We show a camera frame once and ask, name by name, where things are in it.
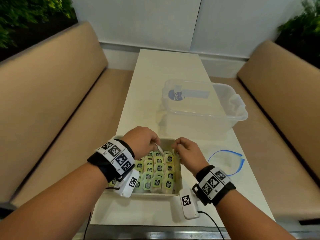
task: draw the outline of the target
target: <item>leaves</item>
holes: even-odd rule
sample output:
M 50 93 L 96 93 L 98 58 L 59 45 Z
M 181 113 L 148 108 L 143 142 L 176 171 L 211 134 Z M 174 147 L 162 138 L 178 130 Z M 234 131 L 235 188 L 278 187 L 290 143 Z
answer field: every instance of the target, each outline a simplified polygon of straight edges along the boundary
M 13 28 L 27 28 L 28 23 L 47 22 L 57 12 L 75 18 L 71 0 L 0 0 L 0 47 L 14 45 Z
M 301 4 L 304 8 L 302 14 L 279 26 L 278 31 L 303 40 L 320 38 L 320 0 L 304 0 Z

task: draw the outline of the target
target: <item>wristband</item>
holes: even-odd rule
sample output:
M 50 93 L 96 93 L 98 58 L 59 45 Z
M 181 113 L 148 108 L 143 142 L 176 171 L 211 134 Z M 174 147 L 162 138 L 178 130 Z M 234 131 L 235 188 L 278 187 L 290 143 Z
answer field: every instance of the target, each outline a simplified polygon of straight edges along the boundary
M 134 168 L 134 153 L 124 141 L 112 139 L 96 149 L 88 162 L 97 166 L 108 182 L 114 178 L 121 182 Z
M 213 203 L 216 206 L 230 190 L 236 189 L 226 173 L 213 165 L 198 172 L 196 179 L 199 184 L 195 184 L 192 190 L 204 205 Z

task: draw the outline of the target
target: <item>white table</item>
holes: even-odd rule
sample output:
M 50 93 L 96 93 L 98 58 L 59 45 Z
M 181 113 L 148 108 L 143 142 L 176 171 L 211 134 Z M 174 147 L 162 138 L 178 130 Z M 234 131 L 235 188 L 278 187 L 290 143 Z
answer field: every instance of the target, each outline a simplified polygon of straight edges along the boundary
M 124 135 L 138 125 L 147 126 L 158 133 L 156 110 L 161 103 L 165 81 L 173 78 L 210 81 L 199 56 L 196 54 L 140 50 L 117 135 Z M 232 129 L 224 141 L 195 140 L 195 142 L 198 143 L 207 159 L 221 149 L 244 154 Z M 197 182 L 183 165 L 181 166 L 181 174 L 183 187 L 191 188 Z M 232 177 L 232 181 L 241 194 L 274 219 L 247 160 L 242 170 Z M 198 205 L 199 209 L 208 213 L 218 226 L 223 226 L 212 204 L 203 206 L 199 202 Z M 146 198 L 141 200 L 120 198 L 109 193 L 103 193 L 99 198 L 90 224 L 198 227 L 213 225 L 205 215 L 201 215 L 198 219 L 186 220 L 183 217 L 179 196 L 163 200 Z

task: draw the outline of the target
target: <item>beige sofa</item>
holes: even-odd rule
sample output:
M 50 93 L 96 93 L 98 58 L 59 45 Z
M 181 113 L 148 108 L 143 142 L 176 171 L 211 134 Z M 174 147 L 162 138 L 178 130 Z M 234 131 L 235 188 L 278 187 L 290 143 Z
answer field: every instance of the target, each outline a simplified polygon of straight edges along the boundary
M 133 72 L 107 65 L 89 23 L 0 64 L 3 207 L 21 206 L 115 135 Z M 211 79 L 230 84 L 246 103 L 249 118 L 234 130 L 272 213 L 320 218 L 319 187 L 242 85 L 319 177 L 319 70 L 266 42 L 239 78 Z

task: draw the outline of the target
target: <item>hand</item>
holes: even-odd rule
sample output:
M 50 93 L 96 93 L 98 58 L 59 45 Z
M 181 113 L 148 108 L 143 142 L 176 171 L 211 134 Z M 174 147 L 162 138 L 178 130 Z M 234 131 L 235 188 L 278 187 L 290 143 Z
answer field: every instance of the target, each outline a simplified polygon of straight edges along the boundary
M 197 143 L 185 137 L 176 139 L 172 148 L 180 155 L 181 164 L 188 169 L 194 177 L 197 173 L 209 165 Z
M 133 150 L 135 159 L 142 158 L 151 151 L 157 151 L 155 143 L 160 145 L 158 135 L 148 127 L 141 126 L 128 131 L 121 140 Z

